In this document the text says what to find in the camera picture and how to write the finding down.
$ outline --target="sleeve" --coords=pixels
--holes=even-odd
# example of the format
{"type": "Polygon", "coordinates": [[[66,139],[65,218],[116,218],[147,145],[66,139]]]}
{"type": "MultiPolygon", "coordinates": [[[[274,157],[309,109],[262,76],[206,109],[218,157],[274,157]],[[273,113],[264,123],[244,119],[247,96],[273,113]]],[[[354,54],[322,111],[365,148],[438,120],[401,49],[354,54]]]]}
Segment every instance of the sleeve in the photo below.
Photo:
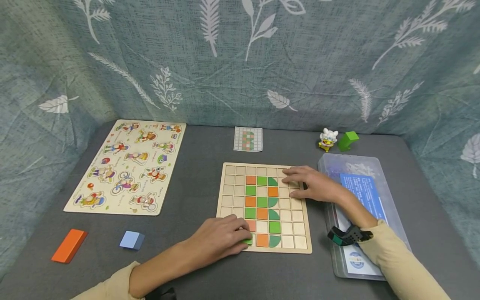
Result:
{"type": "Polygon", "coordinates": [[[109,279],[100,282],[72,300],[138,300],[128,293],[130,273],[132,273],[132,269],[138,265],[138,262],[131,263],[125,268],[115,272],[109,279]]]}
{"type": "Polygon", "coordinates": [[[359,242],[363,252],[376,264],[401,300],[449,300],[435,278],[408,250],[383,220],[371,231],[373,238],[359,242]]]}

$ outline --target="smartwatch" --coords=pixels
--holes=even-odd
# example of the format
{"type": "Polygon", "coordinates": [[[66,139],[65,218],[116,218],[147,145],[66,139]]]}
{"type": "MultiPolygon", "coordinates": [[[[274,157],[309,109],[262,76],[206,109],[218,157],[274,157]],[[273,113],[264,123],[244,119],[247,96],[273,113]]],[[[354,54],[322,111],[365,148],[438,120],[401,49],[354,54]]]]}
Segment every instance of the smartwatch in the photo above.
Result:
{"type": "Polygon", "coordinates": [[[348,246],[358,241],[366,241],[373,238],[373,233],[371,231],[361,231],[358,226],[352,224],[346,232],[333,226],[327,236],[338,246],[348,246]]]}

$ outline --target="teal fabric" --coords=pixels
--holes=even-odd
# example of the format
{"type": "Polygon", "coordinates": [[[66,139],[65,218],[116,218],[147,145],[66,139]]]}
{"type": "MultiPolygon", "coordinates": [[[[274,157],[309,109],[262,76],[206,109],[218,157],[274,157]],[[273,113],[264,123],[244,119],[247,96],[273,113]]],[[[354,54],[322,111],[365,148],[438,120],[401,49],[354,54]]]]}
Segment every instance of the teal fabric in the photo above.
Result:
{"type": "Polygon", "coordinates": [[[4,1],[0,276],[118,118],[400,135],[480,263],[479,6],[4,1]]]}

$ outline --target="gray table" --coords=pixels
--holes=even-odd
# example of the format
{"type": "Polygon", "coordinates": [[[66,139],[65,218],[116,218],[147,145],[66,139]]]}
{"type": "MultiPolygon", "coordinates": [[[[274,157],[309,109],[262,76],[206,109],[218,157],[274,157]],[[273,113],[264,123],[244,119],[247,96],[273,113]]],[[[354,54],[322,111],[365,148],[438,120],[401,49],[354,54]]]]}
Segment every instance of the gray table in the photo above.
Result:
{"type": "MultiPolygon", "coordinates": [[[[225,161],[315,168],[323,154],[318,134],[264,130],[264,150],[236,152],[233,128],[188,126],[162,212],[156,217],[64,213],[63,207],[107,136],[105,124],[67,179],[26,247],[0,285],[2,299],[67,299],[107,279],[134,260],[144,262],[189,237],[216,213],[225,161]],[[50,260],[71,228],[88,232],[70,264],[50,260]],[[126,230],[146,235],[142,248],[119,247],[126,230]]],[[[335,147],[332,153],[338,153],[335,147]]],[[[452,299],[477,299],[480,272],[402,139],[361,135],[352,155],[377,157],[405,232],[418,259],[452,299]]],[[[308,202],[313,253],[245,252],[179,278],[179,300],[396,299],[386,282],[342,279],[333,274],[325,239],[324,205],[308,202]]]]}

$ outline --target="wooden puzzle board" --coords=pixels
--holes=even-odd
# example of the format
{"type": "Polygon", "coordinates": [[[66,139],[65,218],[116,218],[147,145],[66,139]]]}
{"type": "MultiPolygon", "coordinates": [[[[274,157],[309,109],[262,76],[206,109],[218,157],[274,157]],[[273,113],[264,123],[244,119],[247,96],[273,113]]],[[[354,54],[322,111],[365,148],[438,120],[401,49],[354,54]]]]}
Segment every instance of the wooden puzzle board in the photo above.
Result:
{"type": "Polygon", "coordinates": [[[118,120],[63,211],[160,214],[186,127],[118,120]]]}
{"type": "Polygon", "coordinates": [[[305,199],[289,196],[303,185],[283,183],[285,168],[223,164],[216,216],[235,214],[249,223],[253,238],[245,251],[312,253],[305,199]]]}

